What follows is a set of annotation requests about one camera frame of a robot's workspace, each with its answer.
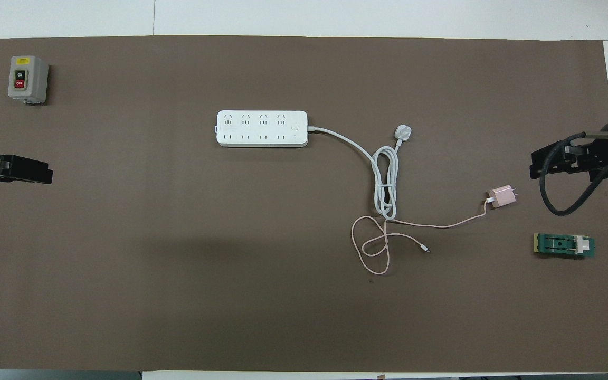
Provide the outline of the pink charger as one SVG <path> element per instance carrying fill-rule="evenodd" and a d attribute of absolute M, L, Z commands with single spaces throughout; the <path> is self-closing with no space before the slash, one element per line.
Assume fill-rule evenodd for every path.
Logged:
<path fill-rule="evenodd" d="M 511 185 L 492 188 L 487 192 L 485 205 L 491 205 L 494 208 L 504 207 L 505 205 L 513 204 L 517 201 L 516 189 Z"/>

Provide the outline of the white power strip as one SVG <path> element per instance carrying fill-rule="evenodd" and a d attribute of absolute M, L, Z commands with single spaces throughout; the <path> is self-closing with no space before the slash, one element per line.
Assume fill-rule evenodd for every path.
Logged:
<path fill-rule="evenodd" d="M 242 148 L 299 148 L 308 142 L 301 110 L 221 110 L 214 127 L 218 144 Z"/>

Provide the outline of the brown table mat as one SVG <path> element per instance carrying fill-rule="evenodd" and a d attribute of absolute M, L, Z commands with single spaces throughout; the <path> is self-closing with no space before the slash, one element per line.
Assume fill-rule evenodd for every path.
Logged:
<path fill-rule="evenodd" d="M 223 147 L 221 110 L 307 145 Z M 0 154 L 54 172 L 0 183 L 0 368 L 608 372 L 608 180 L 560 218 L 528 171 L 607 122 L 596 41 L 0 39 Z"/>

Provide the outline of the grey on-off switch box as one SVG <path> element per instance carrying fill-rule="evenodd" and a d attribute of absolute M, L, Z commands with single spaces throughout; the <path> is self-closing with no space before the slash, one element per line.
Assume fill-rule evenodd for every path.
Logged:
<path fill-rule="evenodd" d="M 28 105 L 46 103 L 48 98 L 49 65 L 33 55 L 11 57 L 7 94 Z"/>

